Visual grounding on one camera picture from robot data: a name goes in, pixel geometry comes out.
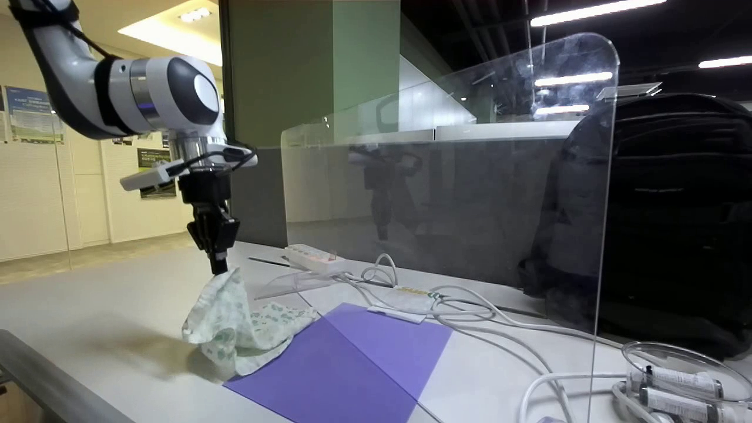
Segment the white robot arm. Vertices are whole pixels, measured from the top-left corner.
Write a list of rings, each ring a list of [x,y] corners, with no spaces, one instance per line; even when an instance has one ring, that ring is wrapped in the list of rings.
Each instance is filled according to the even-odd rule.
[[[123,58],[83,33],[75,0],[9,0],[43,73],[52,109],[79,134],[123,138],[160,133],[173,161],[126,177],[126,190],[180,181],[193,207],[188,234],[214,275],[228,271],[240,221],[230,215],[230,172],[256,154],[230,145],[207,64],[191,56]]]

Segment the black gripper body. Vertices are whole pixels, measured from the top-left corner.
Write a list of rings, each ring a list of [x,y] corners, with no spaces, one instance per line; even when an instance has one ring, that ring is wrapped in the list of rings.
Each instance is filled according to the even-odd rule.
[[[183,202],[193,207],[188,234],[207,254],[235,244],[240,221],[230,215],[230,177],[227,172],[195,172],[180,178]]]

